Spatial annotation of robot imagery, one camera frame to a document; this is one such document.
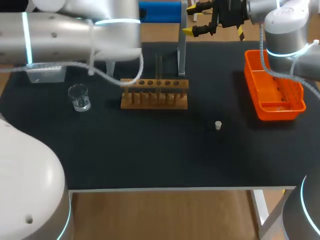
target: orange plastic basket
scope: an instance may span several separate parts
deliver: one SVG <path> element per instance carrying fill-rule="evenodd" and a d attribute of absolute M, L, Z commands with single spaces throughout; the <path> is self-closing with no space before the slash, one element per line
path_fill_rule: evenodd
<path fill-rule="evenodd" d="M 261 65 L 259 50 L 245 52 L 244 74 L 258 117 L 263 121 L 293 120 L 306 110 L 301 83 L 272 77 Z M 264 60 L 269 68 L 268 54 Z"/>

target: table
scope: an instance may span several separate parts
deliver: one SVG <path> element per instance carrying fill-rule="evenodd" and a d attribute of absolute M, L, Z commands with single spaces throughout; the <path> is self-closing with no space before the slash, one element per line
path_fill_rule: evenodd
<path fill-rule="evenodd" d="M 65 83 L 31 84 L 15 73 L 0 112 L 59 157 L 71 190 L 296 186 L 319 155 L 317 99 L 305 91 L 306 112 L 292 122 L 257 118 L 244 77 L 244 52 L 258 42 L 188 43 L 188 111 L 121 110 L 121 89 L 82 69 Z M 176 45 L 145 43 L 144 78 L 177 76 Z M 129 78 L 138 62 L 120 63 Z M 75 112 L 68 88 L 85 83 L 92 107 Z M 220 131 L 215 121 L 222 121 Z"/>

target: test tube rack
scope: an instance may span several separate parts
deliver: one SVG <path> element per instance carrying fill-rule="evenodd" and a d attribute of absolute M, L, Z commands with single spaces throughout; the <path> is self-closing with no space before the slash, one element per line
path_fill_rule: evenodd
<path fill-rule="evenodd" d="M 188 109 L 186 92 L 189 89 L 189 81 L 186 79 L 141 79 L 122 88 L 122 109 Z"/>

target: wooden floor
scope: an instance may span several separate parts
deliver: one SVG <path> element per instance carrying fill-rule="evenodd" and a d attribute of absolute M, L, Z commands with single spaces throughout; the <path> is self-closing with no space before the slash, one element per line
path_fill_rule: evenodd
<path fill-rule="evenodd" d="M 198 16 L 204 25 L 211 16 Z M 320 39 L 320 18 L 310 23 L 309 40 Z M 176 42 L 177 24 L 143 24 L 144 42 Z M 247 21 L 247 41 L 259 39 L 259 27 Z M 235 27 L 188 41 L 238 41 Z M 8 75 L 0 74 L 0 90 Z M 265 191 L 269 212 L 282 196 Z M 74 240 L 256 240 L 257 227 L 246 191 L 126 192 L 74 194 Z"/>

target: white cable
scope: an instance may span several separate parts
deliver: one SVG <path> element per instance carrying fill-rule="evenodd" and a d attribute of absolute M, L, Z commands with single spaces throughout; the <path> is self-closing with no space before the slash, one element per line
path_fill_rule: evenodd
<path fill-rule="evenodd" d="M 0 68 L 0 73 L 23 72 L 28 69 L 45 69 L 45 68 L 60 67 L 60 66 L 61 67 L 79 67 L 79 68 L 83 68 L 83 69 L 87 69 L 87 70 L 92 69 L 96 74 L 100 75 L 101 77 L 103 77 L 104 79 L 106 79 L 107 81 L 109 81 L 112 84 L 115 84 L 118 86 L 127 86 L 127 85 L 131 85 L 131 84 L 135 84 L 137 82 L 137 80 L 139 80 L 141 78 L 141 75 L 144 70 L 144 56 L 142 53 L 139 56 L 139 60 L 140 60 L 139 71 L 138 71 L 137 75 L 135 76 L 135 78 L 131 81 L 128 81 L 128 82 L 121 82 L 121 81 L 113 78 L 112 76 L 107 75 L 106 73 L 97 69 L 96 67 L 92 68 L 90 65 L 88 65 L 86 63 L 76 62 L 76 61 L 38 63 L 36 66 L 27 65 L 27 66 L 22 66 L 22 67 Z"/>
<path fill-rule="evenodd" d="M 320 100 L 320 93 L 310 83 L 306 82 L 304 78 L 294 76 L 294 75 L 292 78 L 292 76 L 289 74 L 277 73 L 277 72 L 271 71 L 267 68 L 267 66 L 265 64 L 265 58 L 264 58 L 264 29 L 263 29 L 262 24 L 260 24 L 260 59 L 261 59 L 261 64 L 262 64 L 263 69 L 268 74 L 270 74 L 273 77 L 282 78 L 282 79 L 291 79 L 295 82 L 301 83 L 306 88 L 308 88 L 311 92 L 313 92 L 314 95 Z"/>

